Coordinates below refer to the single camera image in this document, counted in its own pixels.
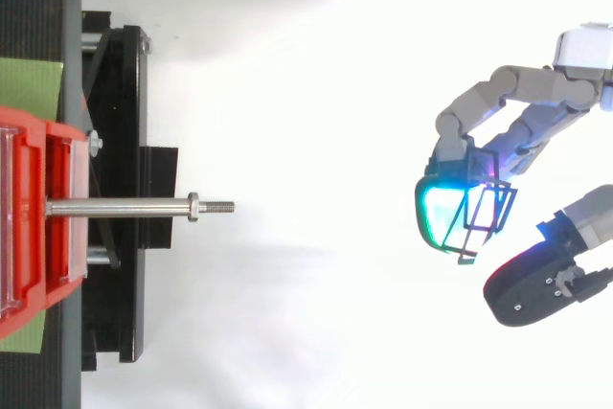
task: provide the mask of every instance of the white backdrop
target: white backdrop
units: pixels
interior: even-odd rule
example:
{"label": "white backdrop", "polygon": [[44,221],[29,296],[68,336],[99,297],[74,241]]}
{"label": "white backdrop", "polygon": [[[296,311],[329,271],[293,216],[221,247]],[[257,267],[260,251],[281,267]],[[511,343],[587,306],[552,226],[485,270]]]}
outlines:
{"label": "white backdrop", "polygon": [[[611,407],[613,290],[505,329],[481,290],[513,254],[456,266],[421,240],[413,200],[438,112],[500,65],[551,63],[559,33],[613,19],[611,0],[83,7],[151,35],[148,139],[180,148],[177,194],[237,202],[175,220],[172,250],[148,254],[145,353],[101,357],[84,408]],[[611,117],[550,144],[507,235],[610,180]]]}

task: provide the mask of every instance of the metal screw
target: metal screw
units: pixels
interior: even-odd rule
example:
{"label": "metal screw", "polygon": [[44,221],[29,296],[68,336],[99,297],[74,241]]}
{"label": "metal screw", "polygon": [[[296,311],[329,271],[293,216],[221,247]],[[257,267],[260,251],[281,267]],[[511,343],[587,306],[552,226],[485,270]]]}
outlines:
{"label": "metal screw", "polygon": [[143,41],[141,42],[141,46],[143,48],[143,53],[145,55],[150,55],[152,52],[152,43],[150,37],[143,37]]}
{"label": "metal screw", "polygon": [[104,146],[104,142],[98,137],[98,132],[95,129],[91,130],[87,137],[89,139],[89,154],[96,157],[98,151]]}

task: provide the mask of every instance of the red container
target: red container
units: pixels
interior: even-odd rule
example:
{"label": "red container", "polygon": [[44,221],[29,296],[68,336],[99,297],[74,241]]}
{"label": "red container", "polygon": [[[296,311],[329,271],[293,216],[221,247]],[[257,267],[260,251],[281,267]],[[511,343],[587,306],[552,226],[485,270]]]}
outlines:
{"label": "red container", "polygon": [[46,219],[47,197],[86,198],[89,146],[68,125],[0,107],[0,339],[87,273],[87,218]]}
{"label": "red container", "polygon": [[45,122],[0,107],[0,339],[47,305]]}

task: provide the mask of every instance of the clear plastic lid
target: clear plastic lid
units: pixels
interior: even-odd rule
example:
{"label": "clear plastic lid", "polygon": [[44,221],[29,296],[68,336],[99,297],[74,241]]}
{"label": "clear plastic lid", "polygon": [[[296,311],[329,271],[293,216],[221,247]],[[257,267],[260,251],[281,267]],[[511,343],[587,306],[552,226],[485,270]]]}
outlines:
{"label": "clear plastic lid", "polygon": [[16,307],[13,287],[12,161],[16,128],[0,126],[0,318]]}
{"label": "clear plastic lid", "polygon": [[[70,197],[89,197],[89,143],[71,142]],[[68,282],[87,275],[87,217],[71,217],[68,230]]]}

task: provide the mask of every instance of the black frame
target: black frame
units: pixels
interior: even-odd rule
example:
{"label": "black frame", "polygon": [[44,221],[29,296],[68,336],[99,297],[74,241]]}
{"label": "black frame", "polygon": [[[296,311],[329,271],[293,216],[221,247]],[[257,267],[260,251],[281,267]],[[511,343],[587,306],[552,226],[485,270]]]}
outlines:
{"label": "black frame", "polygon": [[[100,34],[96,51],[83,52],[84,94],[104,142],[91,162],[90,190],[99,196],[173,197],[178,149],[146,146],[145,33],[135,26],[110,29],[110,13],[100,11],[83,13],[83,32]],[[124,363],[142,354],[145,249],[170,248],[171,234],[170,217],[90,220],[90,245],[105,246],[117,260],[90,266],[83,284],[84,371],[96,370],[96,352],[119,352]]]}

